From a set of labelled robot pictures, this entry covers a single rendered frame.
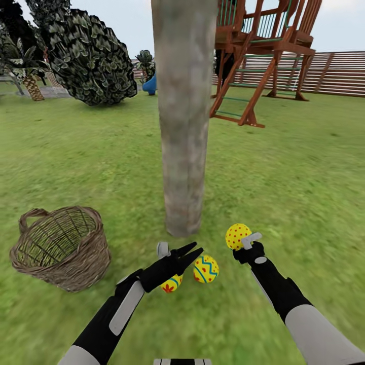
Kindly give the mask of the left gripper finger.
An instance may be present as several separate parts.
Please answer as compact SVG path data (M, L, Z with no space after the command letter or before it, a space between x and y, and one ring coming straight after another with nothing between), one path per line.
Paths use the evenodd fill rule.
M179 266L181 267L182 271L184 272L185 269L196 259L200 256L203 252L202 248L199 248L193 252L189 252L184 257L179 258Z
M192 250L195 246L197 245L197 242L193 242L189 245L186 245L184 247L181 247L178 250L174 250L174 253L176 253L178 255L179 258L184 257L186 254L188 254L190 252L190 250Z

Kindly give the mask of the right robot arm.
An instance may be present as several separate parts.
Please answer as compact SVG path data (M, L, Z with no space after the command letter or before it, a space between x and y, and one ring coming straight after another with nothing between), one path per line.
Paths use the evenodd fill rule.
M338 331L303 295L291 278L284 278L256 242L261 233L241 239L244 249L235 260L251 265L252 275L299 347L308 365L365 365L365 353Z

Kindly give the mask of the wicker basket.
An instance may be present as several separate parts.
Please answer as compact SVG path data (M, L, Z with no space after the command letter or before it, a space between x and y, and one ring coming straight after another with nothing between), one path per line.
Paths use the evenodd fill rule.
M58 286L68 292L76 292L91 287L105 275L111 263L111 252L107 243L106 234L102 224L101 213L91 206L83 207L79 205L66 206L62 210L69 214L69 210L83 212L85 217L89 217L93 222L94 229L88 229L78 241L77 247L66 253L64 258L52 264L43 266L29 265L28 259L33 256L29 251L22 249L31 238L30 232L38 227L42 229L42 222L53 219L53 222L61 229L62 225L55 216L60 211L47 212L43 208L32 208L21 215L19 220L21 236L10 251L9 257L12 259L12 267L22 274L31 275L46 283ZM27 225L27 217L40 216L30 227ZM20 253L23 259L19 260Z

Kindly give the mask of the easter egg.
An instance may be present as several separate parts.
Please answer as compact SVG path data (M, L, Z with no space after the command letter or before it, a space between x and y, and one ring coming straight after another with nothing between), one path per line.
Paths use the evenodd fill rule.
M231 250L239 251L244 249L241 239L252 235L249 227L243 224L235 224L229 228L226 234L226 243Z
M218 276L218 265L209 255L199 256L195 262L193 274L199 282L212 282Z
M175 274L175 276L171 277L170 279L162 283L161 287L166 293L171 293L180 285L182 279L183 279L183 274L180 276Z

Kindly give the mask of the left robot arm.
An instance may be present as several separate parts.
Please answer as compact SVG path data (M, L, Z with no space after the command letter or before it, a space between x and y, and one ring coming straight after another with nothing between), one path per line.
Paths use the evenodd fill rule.
M115 296L105 302L57 365L107 365L144 292L149 294L175 274L184 274L203 252L202 248L190 252L196 245L169 251L168 242L158 243L159 261L116 284Z

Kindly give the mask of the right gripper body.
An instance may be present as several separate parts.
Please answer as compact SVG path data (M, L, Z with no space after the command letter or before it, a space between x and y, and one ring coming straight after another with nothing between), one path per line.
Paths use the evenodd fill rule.
M264 256L265 253L264 253L263 249L264 248L261 243L253 242L252 249L245 250L245 248L244 248L244 249L241 249L241 250L235 251L235 252L236 252L236 256L237 256L238 260L240 261L240 263L244 264L244 263L248 262L249 256L254 252L261 253Z

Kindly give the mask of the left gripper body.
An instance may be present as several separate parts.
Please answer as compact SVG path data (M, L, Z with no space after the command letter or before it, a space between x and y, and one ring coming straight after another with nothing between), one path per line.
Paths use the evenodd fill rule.
M178 262L178 255L174 253L174 250L171 250L171 256L159 259L159 261L151 265L153 276L158 284L162 285L162 283L175 276L175 274L178 276L184 274L185 271L182 271Z

